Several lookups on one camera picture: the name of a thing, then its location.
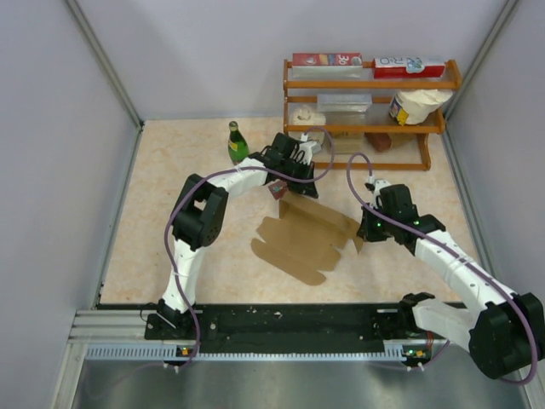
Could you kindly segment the brown cardboard box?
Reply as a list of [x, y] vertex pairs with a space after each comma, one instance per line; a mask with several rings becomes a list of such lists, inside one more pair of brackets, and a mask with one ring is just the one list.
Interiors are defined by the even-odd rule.
[[347, 242], [360, 252], [360, 223], [307, 197], [286, 193], [278, 217], [266, 216], [251, 240], [251, 250], [264, 262], [305, 285], [318, 286], [335, 270]]

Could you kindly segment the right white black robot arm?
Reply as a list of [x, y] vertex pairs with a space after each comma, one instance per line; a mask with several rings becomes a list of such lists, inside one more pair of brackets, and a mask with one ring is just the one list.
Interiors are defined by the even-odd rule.
[[544, 311], [531, 293], [520, 295], [488, 274], [452, 238], [435, 216], [419, 215], [410, 189], [369, 177], [373, 194], [362, 204], [359, 237], [369, 243], [393, 239], [426, 263], [459, 296], [454, 308], [428, 293], [409, 294], [401, 305], [399, 330], [407, 337], [431, 331], [465, 349], [491, 379], [544, 358]]

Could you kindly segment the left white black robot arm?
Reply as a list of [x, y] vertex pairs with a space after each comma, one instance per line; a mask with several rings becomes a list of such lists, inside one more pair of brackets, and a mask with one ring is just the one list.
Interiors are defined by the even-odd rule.
[[306, 136], [297, 140], [278, 133], [271, 145], [230, 170], [186, 179], [165, 228], [164, 239], [172, 238], [174, 246], [166, 248], [171, 273], [157, 310], [173, 337], [185, 337], [192, 330], [191, 308], [204, 249], [220, 235], [228, 200], [273, 181], [284, 182], [293, 193], [317, 198], [313, 154], [319, 150], [319, 142]]

